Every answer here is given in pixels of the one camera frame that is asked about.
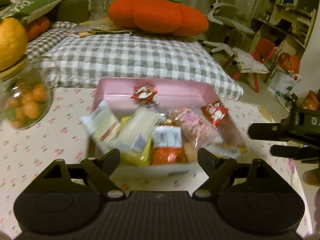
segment pink package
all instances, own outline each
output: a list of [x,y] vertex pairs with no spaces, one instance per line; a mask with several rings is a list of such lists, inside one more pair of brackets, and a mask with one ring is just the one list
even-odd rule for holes
[[187,107],[169,111],[169,117],[176,125],[181,126],[183,135],[196,149],[207,146],[219,135],[204,116]]

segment gray and white checkered fabric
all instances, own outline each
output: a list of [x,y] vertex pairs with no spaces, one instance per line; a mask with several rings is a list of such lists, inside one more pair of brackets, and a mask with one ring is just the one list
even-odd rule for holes
[[69,28],[75,26],[74,23],[69,22],[55,22],[50,25],[50,30],[42,34],[34,41],[28,43],[26,54],[28,58],[35,59],[43,55],[57,45],[65,38],[63,35]]
[[[65,37],[43,56],[59,69],[59,86],[96,87],[102,77],[167,78],[206,82],[223,98],[239,99],[242,87],[198,42],[167,37],[108,34]],[[50,81],[56,68],[43,62]]]

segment jar lid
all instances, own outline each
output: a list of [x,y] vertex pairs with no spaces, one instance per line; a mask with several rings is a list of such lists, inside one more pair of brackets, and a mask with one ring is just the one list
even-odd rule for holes
[[22,58],[15,65],[4,71],[0,71],[0,81],[5,81],[13,77],[15,74],[19,73],[22,69],[24,69],[26,65],[27,54],[23,54]]

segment red candy wrapper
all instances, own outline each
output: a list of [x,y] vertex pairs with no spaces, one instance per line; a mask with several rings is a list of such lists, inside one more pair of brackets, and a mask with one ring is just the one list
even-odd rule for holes
[[158,103],[156,100],[157,93],[158,90],[154,87],[135,87],[134,95],[131,98],[137,99],[139,102]]
[[201,107],[201,111],[213,127],[217,129],[223,117],[228,113],[228,108],[221,106],[221,102],[217,101]]

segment table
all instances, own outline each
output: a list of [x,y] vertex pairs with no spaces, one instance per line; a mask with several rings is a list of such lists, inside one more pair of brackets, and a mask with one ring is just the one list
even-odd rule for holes
[[[20,234],[20,228],[13,214],[13,203],[26,186],[54,159],[63,158],[66,163],[77,163],[86,157],[88,138],[78,120],[89,115],[95,89],[58,88],[47,115],[33,127],[15,131],[7,122],[0,125],[0,226],[11,238]],[[248,152],[238,161],[251,162],[263,158],[303,198],[295,164],[292,160],[272,157],[269,154],[271,142],[249,140],[247,128],[253,122],[270,122],[263,108],[242,102],[223,100],[230,109],[237,127],[246,139]],[[188,190],[192,192],[207,176],[204,172],[175,175],[173,177],[136,181],[114,182],[123,190]],[[310,214],[306,206],[305,215],[298,228],[303,237],[312,232]]]

